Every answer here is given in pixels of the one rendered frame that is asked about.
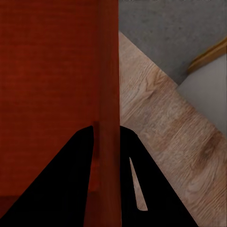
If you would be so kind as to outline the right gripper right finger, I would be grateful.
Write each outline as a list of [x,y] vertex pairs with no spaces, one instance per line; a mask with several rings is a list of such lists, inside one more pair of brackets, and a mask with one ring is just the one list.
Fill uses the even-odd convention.
[[[148,211],[137,208],[130,158]],[[198,227],[134,131],[120,126],[122,227]]]

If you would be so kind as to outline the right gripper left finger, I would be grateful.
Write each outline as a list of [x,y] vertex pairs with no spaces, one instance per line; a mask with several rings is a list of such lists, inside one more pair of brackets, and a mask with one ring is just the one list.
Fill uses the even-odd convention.
[[83,227],[93,126],[77,131],[0,219],[0,227]]

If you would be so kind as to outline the storage box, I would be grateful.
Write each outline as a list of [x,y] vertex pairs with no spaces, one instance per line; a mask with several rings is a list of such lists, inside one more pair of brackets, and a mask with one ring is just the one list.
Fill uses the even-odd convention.
[[0,219],[88,126],[83,227],[122,227],[118,0],[0,0]]

